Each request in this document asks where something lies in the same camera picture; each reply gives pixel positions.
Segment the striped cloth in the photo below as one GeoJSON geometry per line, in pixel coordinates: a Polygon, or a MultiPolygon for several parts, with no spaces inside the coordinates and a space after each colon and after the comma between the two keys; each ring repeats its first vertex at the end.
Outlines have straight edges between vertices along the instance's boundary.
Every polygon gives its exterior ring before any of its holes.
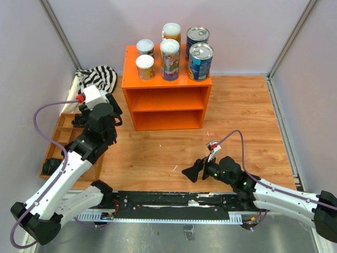
{"type": "Polygon", "coordinates": [[[111,93],[116,88],[117,74],[109,66],[98,66],[92,70],[78,70],[75,75],[80,80],[80,91],[83,93],[83,89],[96,85],[99,90],[111,93]]]}

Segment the shelf compartment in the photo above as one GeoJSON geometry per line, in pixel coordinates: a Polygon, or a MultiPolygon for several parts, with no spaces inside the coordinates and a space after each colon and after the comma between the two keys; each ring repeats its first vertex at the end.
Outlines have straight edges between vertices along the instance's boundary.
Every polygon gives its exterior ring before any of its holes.
{"type": "Polygon", "coordinates": [[[62,113],[58,121],[58,127],[73,128],[72,120],[74,117],[74,113],[62,113]]]}
{"type": "Polygon", "coordinates": [[[55,136],[57,136],[57,138],[55,139],[57,142],[68,143],[71,133],[71,128],[57,128],[55,130],[55,136]]]}
{"type": "Polygon", "coordinates": [[[74,141],[82,132],[83,132],[83,128],[73,128],[72,133],[70,135],[69,142],[74,141]]]}
{"type": "Polygon", "coordinates": [[[126,96],[133,112],[203,110],[207,86],[127,89],[126,96]]]}
{"type": "MultiPolygon", "coordinates": [[[[60,144],[62,146],[67,145],[67,143],[63,143],[63,142],[60,142],[60,144]]],[[[47,153],[47,156],[46,156],[46,159],[48,159],[48,158],[63,159],[63,156],[61,155],[61,149],[59,147],[57,147],[56,145],[51,144],[49,146],[49,150],[48,150],[48,153],[47,153]]]]}
{"type": "Polygon", "coordinates": [[[203,110],[133,113],[137,131],[201,128],[202,114],[203,110]]]}

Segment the red connector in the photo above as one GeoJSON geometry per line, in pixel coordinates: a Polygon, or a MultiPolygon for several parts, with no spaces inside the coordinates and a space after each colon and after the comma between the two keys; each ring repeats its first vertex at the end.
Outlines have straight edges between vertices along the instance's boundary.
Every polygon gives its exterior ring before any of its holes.
{"type": "Polygon", "coordinates": [[[76,97],[76,99],[79,100],[80,103],[83,103],[83,101],[85,100],[85,97],[82,94],[80,94],[76,97]]]}
{"type": "Polygon", "coordinates": [[[212,144],[210,147],[211,147],[211,149],[215,149],[217,147],[217,143],[212,144]]]}

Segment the metal lid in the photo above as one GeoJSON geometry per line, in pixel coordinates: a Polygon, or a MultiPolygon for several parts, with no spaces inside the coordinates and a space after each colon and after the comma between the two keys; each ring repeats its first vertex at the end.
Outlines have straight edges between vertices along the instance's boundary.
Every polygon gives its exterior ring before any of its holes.
{"type": "Polygon", "coordinates": [[[203,41],[210,36],[210,31],[207,30],[205,27],[196,26],[196,27],[190,28],[187,31],[187,35],[189,38],[195,41],[203,41]]]}
{"type": "Polygon", "coordinates": [[[207,60],[213,57],[213,48],[206,43],[197,43],[190,47],[190,54],[199,60],[207,60]]]}

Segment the gray wall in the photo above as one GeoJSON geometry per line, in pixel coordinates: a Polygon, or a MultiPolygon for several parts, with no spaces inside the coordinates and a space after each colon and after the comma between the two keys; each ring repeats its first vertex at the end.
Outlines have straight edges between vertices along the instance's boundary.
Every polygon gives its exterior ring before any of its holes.
{"type": "Polygon", "coordinates": [[[337,1],[322,0],[274,77],[306,189],[337,196],[337,1]]]}
{"type": "Polygon", "coordinates": [[[213,74],[268,73],[308,0],[49,0],[82,67],[123,71],[126,45],[159,44],[165,23],[207,27],[213,74]]]}
{"type": "MultiPolygon", "coordinates": [[[[48,143],[33,127],[34,111],[66,99],[75,70],[37,0],[1,0],[0,59],[0,251],[11,253],[18,250],[9,242],[15,221],[9,210],[44,182],[38,172],[48,143]]],[[[55,106],[41,112],[38,123],[48,135],[60,111],[55,106]]],[[[23,234],[18,228],[17,243],[23,234]]]]}

